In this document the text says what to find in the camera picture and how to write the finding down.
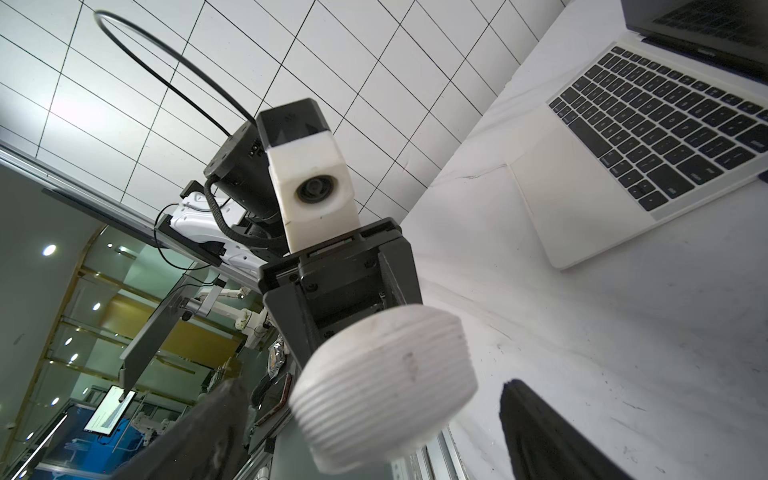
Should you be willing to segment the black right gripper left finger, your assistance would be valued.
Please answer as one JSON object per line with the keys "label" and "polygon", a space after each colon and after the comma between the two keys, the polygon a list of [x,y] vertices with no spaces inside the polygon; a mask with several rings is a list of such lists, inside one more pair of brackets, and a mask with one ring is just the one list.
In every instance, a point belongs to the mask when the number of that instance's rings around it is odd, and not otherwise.
{"label": "black right gripper left finger", "polygon": [[233,479],[245,455],[249,394],[221,383],[168,432],[119,467],[113,479]]}

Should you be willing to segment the white wireless mouse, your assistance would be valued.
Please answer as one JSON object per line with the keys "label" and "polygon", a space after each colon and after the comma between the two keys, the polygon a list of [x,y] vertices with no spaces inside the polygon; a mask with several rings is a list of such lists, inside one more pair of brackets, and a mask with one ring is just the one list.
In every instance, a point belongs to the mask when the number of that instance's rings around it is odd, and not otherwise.
{"label": "white wireless mouse", "polygon": [[371,315],[310,358],[289,405],[318,470],[396,460],[434,438],[478,390],[461,319],[421,304]]}

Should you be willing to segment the silver laptop black screen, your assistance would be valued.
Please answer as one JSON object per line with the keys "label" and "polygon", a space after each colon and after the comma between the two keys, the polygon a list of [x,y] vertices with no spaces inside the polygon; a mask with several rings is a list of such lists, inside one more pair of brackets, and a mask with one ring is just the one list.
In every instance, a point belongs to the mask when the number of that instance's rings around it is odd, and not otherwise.
{"label": "silver laptop black screen", "polygon": [[625,1],[626,33],[511,132],[550,264],[616,247],[767,168],[767,5]]}

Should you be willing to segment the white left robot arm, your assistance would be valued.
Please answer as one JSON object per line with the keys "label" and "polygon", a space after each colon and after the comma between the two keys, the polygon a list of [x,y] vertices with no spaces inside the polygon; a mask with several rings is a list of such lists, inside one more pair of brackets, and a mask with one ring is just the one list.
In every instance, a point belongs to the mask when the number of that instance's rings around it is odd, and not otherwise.
{"label": "white left robot arm", "polygon": [[162,230],[256,278],[266,319],[300,365],[330,338],[422,300],[393,219],[364,224],[349,168],[319,121],[245,123],[191,183]]}

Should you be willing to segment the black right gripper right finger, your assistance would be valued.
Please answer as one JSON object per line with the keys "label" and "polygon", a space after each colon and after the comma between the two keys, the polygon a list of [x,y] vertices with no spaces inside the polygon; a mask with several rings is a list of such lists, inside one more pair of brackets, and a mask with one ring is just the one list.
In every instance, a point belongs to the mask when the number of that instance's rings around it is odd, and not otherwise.
{"label": "black right gripper right finger", "polygon": [[516,479],[627,479],[526,383],[504,384],[500,422]]}

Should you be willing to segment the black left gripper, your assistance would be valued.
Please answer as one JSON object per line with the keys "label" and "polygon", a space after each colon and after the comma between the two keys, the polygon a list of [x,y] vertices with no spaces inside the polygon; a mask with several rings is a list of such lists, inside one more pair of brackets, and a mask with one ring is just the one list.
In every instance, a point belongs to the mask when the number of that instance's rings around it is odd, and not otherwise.
{"label": "black left gripper", "polygon": [[341,330],[423,302],[411,245],[392,218],[271,261],[258,276],[268,316],[300,368]]}

